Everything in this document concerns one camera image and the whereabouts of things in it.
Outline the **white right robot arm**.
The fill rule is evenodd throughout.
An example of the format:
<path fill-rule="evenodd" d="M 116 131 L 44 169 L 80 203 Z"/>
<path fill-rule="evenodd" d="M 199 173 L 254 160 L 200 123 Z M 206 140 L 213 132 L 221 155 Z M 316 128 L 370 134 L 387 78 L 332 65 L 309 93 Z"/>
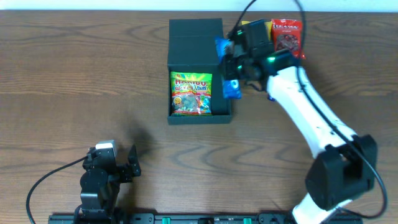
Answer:
<path fill-rule="evenodd" d="M 299 21 L 262 20 L 234 26 L 216 39 L 225 98 L 239 98 L 239 82 L 264 91 L 290 116 L 312 156 L 306 195 L 292 210 L 294 223 L 326 223 L 382 180 L 377 144 L 359 136 L 323 101 L 302 67 L 305 26 Z"/>

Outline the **yellow snack bag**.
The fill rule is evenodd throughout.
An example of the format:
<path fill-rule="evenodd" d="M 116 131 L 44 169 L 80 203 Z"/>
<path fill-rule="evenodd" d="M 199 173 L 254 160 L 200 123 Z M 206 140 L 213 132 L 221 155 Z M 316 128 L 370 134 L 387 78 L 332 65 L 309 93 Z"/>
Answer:
<path fill-rule="evenodd" d="M 245 25 L 248 24 L 249 21 L 242 21 L 241 24 Z M 265 21 L 265 26 L 267 30 L 268 39 L 272 40 L 271 31 L 272 31 L 272 21 Z"/>

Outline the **blue Oreo pack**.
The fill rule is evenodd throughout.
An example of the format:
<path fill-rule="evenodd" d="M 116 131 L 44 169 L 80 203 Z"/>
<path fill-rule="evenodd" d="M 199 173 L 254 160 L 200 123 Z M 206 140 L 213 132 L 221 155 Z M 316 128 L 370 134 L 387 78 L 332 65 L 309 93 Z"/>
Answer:
<path fill-rule="evenodd" d="M 215 37 L 215 46 L 221 72 L 223 97 L 225 99 L 240 99 L 242 92 L 238 76 L 234 72 L 233 42 L 221 37 Z"/>

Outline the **red snack bag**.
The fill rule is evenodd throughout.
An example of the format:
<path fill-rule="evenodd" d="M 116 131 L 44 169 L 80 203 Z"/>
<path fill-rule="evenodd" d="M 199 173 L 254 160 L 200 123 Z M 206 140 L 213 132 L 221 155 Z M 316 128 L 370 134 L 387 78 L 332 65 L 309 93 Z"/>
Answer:
<path fill-rule="evenodd" d="M 292 19 L 272 19 L 271 22 L 275 51 L 289 49 L 294 57 L 306 59 L 301 48 L 303 23 Z"/>

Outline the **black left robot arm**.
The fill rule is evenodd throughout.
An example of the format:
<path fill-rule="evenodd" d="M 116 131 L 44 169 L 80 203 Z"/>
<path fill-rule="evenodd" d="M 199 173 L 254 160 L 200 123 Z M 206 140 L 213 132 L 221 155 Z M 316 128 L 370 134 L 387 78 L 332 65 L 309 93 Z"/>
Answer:
<path fill-rule="evenodd" d="M 116 208 L 120 185 L 141 175 L 136 146 L 133 145 L 125 164 L 116 163 L 117 147 L 113 140 L 101 141 L 89 148 L 83 161 L 85 173 L 80 179 L 81 205 L 73 223 L 124 223 L 126 214 Z"/>

